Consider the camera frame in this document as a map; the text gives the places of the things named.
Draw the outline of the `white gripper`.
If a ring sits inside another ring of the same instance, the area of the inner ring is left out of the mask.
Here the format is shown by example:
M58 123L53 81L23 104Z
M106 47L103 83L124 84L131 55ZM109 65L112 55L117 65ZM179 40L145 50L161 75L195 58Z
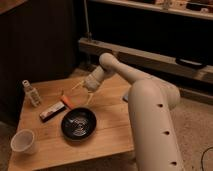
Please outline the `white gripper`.
M88 91L86 106L91 102L94 92L98 90L102 82L105 80L106 72L101 66L98 66L94 69L85 79L84 81L80 81L75 86L71 88L71 90L75 90L78 87L84 86Z

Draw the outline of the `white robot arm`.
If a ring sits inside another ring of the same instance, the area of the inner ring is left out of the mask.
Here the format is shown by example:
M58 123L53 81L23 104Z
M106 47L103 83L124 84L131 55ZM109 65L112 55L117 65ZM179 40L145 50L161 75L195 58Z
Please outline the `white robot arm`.
M127 102L138 171L185 171L170 115L180 101L179 89L110 53L101 54L99 65L74 88L93 93L114 74L131 85Z

